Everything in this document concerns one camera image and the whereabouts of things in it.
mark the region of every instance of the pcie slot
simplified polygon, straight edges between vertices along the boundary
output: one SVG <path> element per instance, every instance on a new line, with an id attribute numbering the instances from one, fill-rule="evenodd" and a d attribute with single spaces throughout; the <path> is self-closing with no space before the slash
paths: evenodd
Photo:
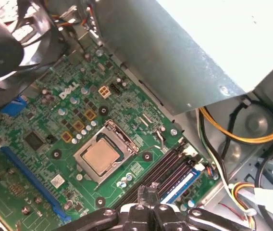
<path id="1" fill-rule="evenodd" d="M 27 177 L 27 179 L 33 184 L 33 186 L 45 197 L 45 199 L 51 204 L 53 211 L 59 215 L 64 221 L 70 221 L 71 218 L 66 215 L 62 209 L 60 203 L 52 196 L 52 194 L 40 183 L 37 177 L 27 168 L 27 166 L 17 157 L 17 155 L 9 147 L 1 147 L 2 151 L 9 160 L 11 160 L 15 166 Z"/>
<path id="2" fill-rule="evenodd" d="M 161 176 L 164 175 L 169 169 L 178 164 L 178 161 L 184 158 L 178 157 L 178 154 L 182 153 L 186 141 L 182 141 L 181 145 L 174 150 L 167 153 L 158 163 L 155 164 L 153 169 L 146 174 L 144 178 L 139 180 L 133 187 L 131 187 L 126 194 L 117 201 L 112 208 L 119 210 L 122 205 L 133 203 L 137 201 L 137 189 L 140 185 L 150 186 L 152 182 L 156 182 Z"/>

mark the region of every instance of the metal psu casing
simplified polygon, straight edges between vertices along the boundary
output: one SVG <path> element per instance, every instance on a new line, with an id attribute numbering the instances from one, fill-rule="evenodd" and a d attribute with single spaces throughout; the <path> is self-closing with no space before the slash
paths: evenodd
<path id="1" fill-rule="evenodd" d="M 92 2 L 104 45 L 172 115 L 252 91 L 273 70 L 273 1 Z"/>

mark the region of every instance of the blue connector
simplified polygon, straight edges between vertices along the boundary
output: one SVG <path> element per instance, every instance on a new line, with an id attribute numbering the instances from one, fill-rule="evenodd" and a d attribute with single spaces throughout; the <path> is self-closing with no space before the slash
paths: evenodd
<path id="1" fill-rule="evenodd" d="M 27 101 L 22 99 L 21 96 L 17 96 L 16 99 L 7 104 L 0 112 L 8 114 L 9 116 L 17 116 L 25 107 L 27 106 Z"/>
<path id="2" fill-rule="evenodd" d="M 34 187 L 45 197 L 51 204 L 53 211 L 62 219 L 63 222 L 71 221 L 71 217 L 66 215 L 60 203 L 50 194 L 50 192 L 39 182 L 34 174 L 19 160 L 17 155 L 9 147 L 1 147 L 2 151 L 8 159 L 10 159 L 18 169 L 27 177 L 27 179 L 34 185 Z"/>
<path id="3" fill-rule="evenodd" d="M 161 200 L 161 204 L 172 204 L 199 177 L 200 171 L 192 169 L 188 174 Z"/>

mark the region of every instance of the white wire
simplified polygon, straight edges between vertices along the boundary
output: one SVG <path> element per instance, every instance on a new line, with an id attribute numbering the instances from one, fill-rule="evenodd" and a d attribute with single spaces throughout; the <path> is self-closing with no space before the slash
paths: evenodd
<path id="1" fill-rule="evenodd" d="M 216 166 L 217 166 L 217 169 L 219 171 L 219 174 L 220 174 L 220 177 L 221 177 L 221 180 L 223 182 L 223 186 L 227 192 L 227 194 L 229 195 L 229 197 L 233 200 L 233 202 L 244 212 L 244 213 L 249 213 L 249 209 L 246 210 L 244 209 L 239 203 L 238 201 L 232 196 L 231 192 L 229 191 L 229 188 L 228 188 L 228 184 L 226 183 L 226 180 L 223 176 L 223 171 L 222 171 L 222 168 L 217 160 L 217 158 L 214 156 L 214 154 L 210 151 L 210 149 L 207 147 L 207 145 L 205 144 L 203 138 L 202 138 L 202 135 L 201 135 L 201 131 L 199 129 L 199 125 L 200 125 L 200 122 L 199 122 L 199 110 L 197 109 L 196 110 L 196 118 L 197 118 L 197 127 L 198 127 L 198 134 L 199 134 L 199 138 L 202 140 L 202 143 L 203 145 L 205 146 L 207 152 L 209 153 L 209 155 L 211 156 L 211 158 L 213 159 L 213 161 L 215 162 Z"/>

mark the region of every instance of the capacitor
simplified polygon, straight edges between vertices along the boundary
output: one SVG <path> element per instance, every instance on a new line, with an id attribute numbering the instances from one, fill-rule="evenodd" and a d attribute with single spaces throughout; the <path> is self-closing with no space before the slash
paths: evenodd
<path id="1" fill-rule="evenodd" d="M 43 89 L 43 90 L 41 91 L 41 93 L 42 93 L 43 95 L 52 94 L 52 92 L 49 91 L 48 89 Z"/>
<path id="2" fill-rule="evenodd" d="M 91 126 L 97 126 L 97 121 L 96 120 L 93 120 L 92 122 L 90 122 Z"/>
<path id="3" fill-rule="evenodd" d="M 180 205 L 180 210 L 181 210 L 181 211 L 184 212 L 184 211 L 186 211 L 186 209 L 187 209 L 187 207 L 186 207 L 184 204 L 181 204 L 181 205 Z"/>
<path id="4" fill-rule="evenodd" d="M 65 109 L 65 108 L 60 108 L 60 109 L 58 110 L 58 113 L 59 113 L 60 116 L 64 116 L 64 115 L 67 114 L 67 109 Z"/>
<path id="5" fill-rule="evenodd" d="M 76 137 L 78 140 L 82 139 L 81 134 L 77 134 L 75 137 Z"/>
<path id="6" fill-rule="evenodd" d="M 91 131 L 91 130 L 92 130 L 92 127 L 91 127 L 90 125 L 87 125 L 85 128 L 86 128 L 86 130 L 88 130 L 88 131 Z"/>
<path id="7" fill-rule="evenodd" d="M 15 174 L 16 170 L 12 167 L 7 170 L 8 174 L 13 175 Z"/>
<path id="8" fill-rule="evenodd" d="M 78 143 L 78 140 L 77 140 L 76 138 L 72 138 L 71 143 L 77 144 L 77 143 Z"/>
<path id="9" fill-rule="evenodd" d="M 189 200 L 189 201 L 188 201 L 188 206 L 189 206 L 190 208 L 194 208 L 195 202 L 194 202 L 193 200 Z"/>
<path id="10" fill-rule="evenodd" d="M 64 205 L 64 210 L 70 209 L 73 206 L 73 204 L 74 203 L 72 200 L 67 201 L 66 204 Z"/>
<path id="11" fill-rule="evenodd" d="M 132 173 L 128 172 L 128 173 L 126 174 L 126 179 L 127 179 L 127 181 L 132 181 L 132 179 L 133 179 Z"/>
<path id="12" fill-rule="evenodd" d="M 75 97 L 70 97 L 70 102 L 71 102 L 72 104 L 77 104 L 77 103 L 79 103 L 79 99 L 78 99 L 78 98 L 75 98 Z"/>
<path id="13" fill-rule="evenodd" d="M 85 136 L 87 134 L 87 131 L 85 129 L 82 129 L 81 134 Z"/>
<path id="14" fill-rule="evenodd" d="M 49 104 L 49 101 L 48 101 L 46 98 L 43 98 L 43 99 L 41 100 L 41 103 L 42 103 L 43 105 L 47 105 L 47 104 Z"/>
<path id="15" fill-rule="evenodd" d="M 21 209 L 21 212 L 24 214 L 24 215 L 28 215 L 30 212 L 31 212 L 31 209 L 29 206 L 24 206 L 22 209 Z"/>
<path id="16" fill-rule="evenodd" d="M 128 181 L 127 181 L 127 178 L 126 177 L 122 177 L 122 179 L 121 179 L 121 182 L 123 183 L 127 183 Z"/>
<path id="17" fill-rule="evenodd" d="M 77 174 L 76 177 L 75 177 L 78 181 L 81 181 L 83 179 L 83 176 L 82 174 Z"/>
<path id="18" fill-rule="evenodd" d="M 34 201 L 36 204 L 40 204 L 42 202 L 42 199 L 41 199 L 41 197 L 35 197 Z"/>
<path id="19" fill-rule="evenodd" d="M 55 97 L 53 95 L 46 95 L 45 98 L 51 102 L 55 101 Z"/>
<path id="20" fill-rule="evenodd" d="M 123 189 L 123 188 L 127 187 L 127 183 L 126 182 L 121 182 L 119 187 Z"/>
<path id="21" fill-rule="evenodd" d="M 85 58 L 85 60 L 87 61 L 87 62 L 91 62 L 92 61 L 92 58 L 90 57 L 90 54 L 89 53 L 86 53 L 85 55 L 84 55 L 84 58 Z"/>
<path id="22" fill-rule="evenodd" d="M 81 93 L 82 93 L 83 95 L 88 94 L 88 89 L 87 89 L 87 88 L 81 88 Z"/>

